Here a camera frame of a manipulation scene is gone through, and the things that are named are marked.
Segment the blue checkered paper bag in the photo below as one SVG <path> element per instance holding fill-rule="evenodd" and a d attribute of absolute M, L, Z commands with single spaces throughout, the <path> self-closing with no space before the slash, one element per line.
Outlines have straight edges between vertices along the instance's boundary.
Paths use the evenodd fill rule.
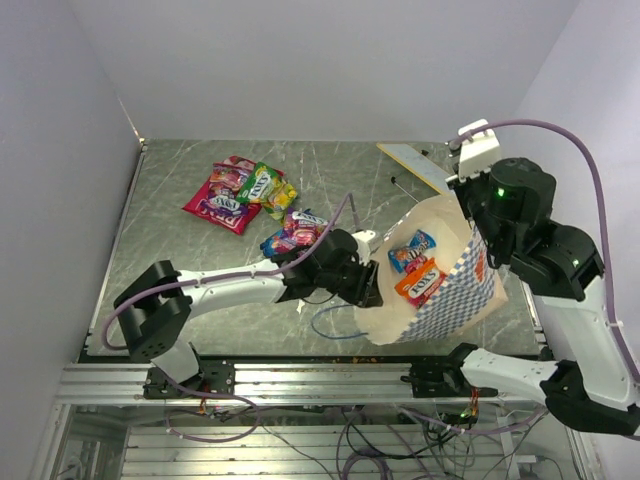
<path fill-rule="evenodd" d="M 445 339 L 508 302 L 484 240 L 452 195 L 418 202 L 385 234 L 372 259 L 379 263 L 383 305 L 355 309 L 358 331 L 341 336 L 317 326 L 341 307 L 324 308 L 310 321 L 317 335 L 334 341 L 364 337 L 375 345 Z"/>

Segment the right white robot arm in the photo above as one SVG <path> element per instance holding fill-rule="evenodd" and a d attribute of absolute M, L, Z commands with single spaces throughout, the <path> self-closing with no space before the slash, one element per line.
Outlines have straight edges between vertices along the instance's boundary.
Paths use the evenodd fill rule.
<path fill-rule="evenodd" d="M 604 263 L 586 232 L 552 219 L 555 178 L 526 158 L 507 158 L 471 175 L 457 168 L 447 185 L 478 229 L 489 266 L 506 266 L 528 285 L 543 324 L 568 351 L 532 361 L 462 344 L 440 373 L 442 387 L 455 396 L 473 386 L 513 393 L 573 430 L 638 438 L 639 385 L 613 337 Z"/>

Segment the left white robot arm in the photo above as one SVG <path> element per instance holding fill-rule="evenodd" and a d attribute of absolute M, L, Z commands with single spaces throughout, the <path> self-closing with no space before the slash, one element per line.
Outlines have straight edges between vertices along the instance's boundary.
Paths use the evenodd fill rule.
<path fill-rule="evenodd" d="M 380 244 L 371 230 L 335 229 L 311 247 L 239 268 L 187 271 L 159 261 L 117 297 L 114 319 L 131 359 L 153 364 L 178 395 L 192 397 L 204 373 L 195 349 L 180 338 L 188 321 L 240 305 L 306 300 L 318 290 L 358 308 L 379 307 L 379 264 L 372 255 Z"/>

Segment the red snack bag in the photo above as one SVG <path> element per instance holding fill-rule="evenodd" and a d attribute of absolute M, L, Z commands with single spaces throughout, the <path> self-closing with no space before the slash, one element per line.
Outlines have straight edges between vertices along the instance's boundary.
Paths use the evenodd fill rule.
<path fill-rule="evenodd" d="M 209 178 L 182 209 L 236 235 L 242 235 L 263 209 L 261 204 L 237 200 L 240 188 L 256 165 L 256 162 L 236 155 L 214 163 Z"/>

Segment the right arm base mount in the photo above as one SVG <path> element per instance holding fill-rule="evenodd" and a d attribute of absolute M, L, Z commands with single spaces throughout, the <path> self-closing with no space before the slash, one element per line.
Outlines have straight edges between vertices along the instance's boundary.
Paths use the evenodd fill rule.
<path fill-rule="evenodd" d="M 415 398 L 469 397 L 471 386 L 459 369 L 447 365 L 413 364 L 403 382 L 411 386 Z"/>

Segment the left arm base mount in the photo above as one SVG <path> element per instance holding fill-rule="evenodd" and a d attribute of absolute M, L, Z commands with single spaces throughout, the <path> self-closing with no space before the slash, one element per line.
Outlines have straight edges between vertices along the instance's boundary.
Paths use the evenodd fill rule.
<path fill-rule="evenodd" d="M 181 383 L 186 389 L 217 394 L 232 394 L 234 385 L 235 368 L 226 360 L 205 360 L 196 375 Z M 148 370 L 143 385 L 144 399 L 169 400 L 189 397 L 191 394 L 175 387 L 158 367 Z"/>

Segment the purple Fox's berries candy bag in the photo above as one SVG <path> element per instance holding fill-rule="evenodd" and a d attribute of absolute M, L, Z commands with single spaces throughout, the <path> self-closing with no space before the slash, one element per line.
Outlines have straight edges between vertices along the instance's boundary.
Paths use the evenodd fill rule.
<path fill-rule="evenodd" d="M 324 232 L 328 221 L 307 210 L 290 208 L 285 217 L 285 231 L 297 241 L 297 247 L 312 246 Z"/>

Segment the yellow green candy wrapper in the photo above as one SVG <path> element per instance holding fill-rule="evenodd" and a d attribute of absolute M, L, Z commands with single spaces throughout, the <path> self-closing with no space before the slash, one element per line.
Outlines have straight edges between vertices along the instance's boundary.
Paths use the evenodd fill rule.
<path fill-rule="evenodd" d="M 282 223 L 298 192 L 277 170 L 258 162 L 236 194 L 245 205 L 259 204 L 274 220 Z"/>

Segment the blue snack bag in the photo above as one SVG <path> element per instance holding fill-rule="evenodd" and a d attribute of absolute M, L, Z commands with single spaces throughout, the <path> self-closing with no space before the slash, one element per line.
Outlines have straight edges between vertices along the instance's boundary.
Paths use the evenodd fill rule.
<path fill-rule="evenodd" d="M 284 228 L 281 228 L 264 240 L 259 248 L 266 258 L 271 258 L 278 254 L 287 253 L 297 246 L 297 241 L 293 239 Z"/>

